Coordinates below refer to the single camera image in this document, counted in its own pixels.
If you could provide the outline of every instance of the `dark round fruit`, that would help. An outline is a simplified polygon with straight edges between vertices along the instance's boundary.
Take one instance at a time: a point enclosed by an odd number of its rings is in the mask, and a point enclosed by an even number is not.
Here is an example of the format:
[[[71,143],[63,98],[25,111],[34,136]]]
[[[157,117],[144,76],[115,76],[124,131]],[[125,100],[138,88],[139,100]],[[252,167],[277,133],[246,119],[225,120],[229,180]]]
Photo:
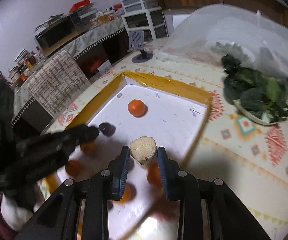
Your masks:
[[[107,137],[111,137],[116,130],[114,125],[109,124],[108,122],[101,123],[99,125],[99,130]]]

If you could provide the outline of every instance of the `screw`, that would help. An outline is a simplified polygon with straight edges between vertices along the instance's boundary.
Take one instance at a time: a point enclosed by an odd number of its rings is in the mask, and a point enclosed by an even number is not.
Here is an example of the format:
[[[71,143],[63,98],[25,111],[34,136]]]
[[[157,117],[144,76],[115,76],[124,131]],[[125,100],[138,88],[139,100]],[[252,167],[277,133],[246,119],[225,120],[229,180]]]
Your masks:
[[[73,183],[74,183],[74,180],[72,180],[72,179],[67,179],[64,181],[65,186],[71,186]]]
[[[180,176],[180,177],[186,177],[187,176],[187,172],[186,171],[179,171],[177,173],[177,175]]]
[[[103,177],[107,177],[107,176],[109,176],[111,174],[111,172],[109,171],[109,170],[103,170],[102,172],[101,172],[101,175],[103,176]]]
[[[224,184],[224,182],[221,180],[221,179],[215,179],[214,180],[214,183],[217,185],[217,186],[221,186]]]

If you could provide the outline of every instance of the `bowl of greens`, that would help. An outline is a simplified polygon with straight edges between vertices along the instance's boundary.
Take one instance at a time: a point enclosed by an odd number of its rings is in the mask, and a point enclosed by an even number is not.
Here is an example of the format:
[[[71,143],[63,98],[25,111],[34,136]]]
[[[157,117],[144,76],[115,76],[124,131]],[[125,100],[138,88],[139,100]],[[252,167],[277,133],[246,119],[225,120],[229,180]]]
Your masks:
[[[288,78],[273,77],[241,66],[230,54],[222,57],[228,76],[224,94],[247,118],[272,125],[288,118]]]

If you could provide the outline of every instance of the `white tray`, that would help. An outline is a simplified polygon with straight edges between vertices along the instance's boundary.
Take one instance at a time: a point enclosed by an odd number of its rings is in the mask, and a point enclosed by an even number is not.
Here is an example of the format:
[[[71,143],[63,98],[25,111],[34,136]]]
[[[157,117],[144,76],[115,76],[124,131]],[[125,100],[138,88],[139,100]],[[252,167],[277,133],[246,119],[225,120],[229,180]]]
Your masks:
[[[127,105],[133,99],[146,104],[146,115],[136,118],[128,112]],[[109,162],[120,154],[122,146],[129,146],[131,141],[141,136],[153,137],[157,147],[164,146],[169,158],[180,163],[196,139],[206,112],[207,106],[199,102],[142,87],[133,79],[125,77],[119,89],[89,121],[89,126],[109,122],[116,126],[116,132],[110,138],[99,135],[96,140],[98,147],[92,157],[84,155],[80,147],[76,148],[70,159],[80,160],[84,170],[75,179],[88,179],[106,169]],[[136,187],[137,194],[127,203],[114,203],[108,212],[109,237],[112,240],[121,239],[131,231],[162,194],[161,189],[148,184],[145,165],[134,162],[127,182]],[[69,178],[64,168],[59,169],[57,174],[61,182]]]

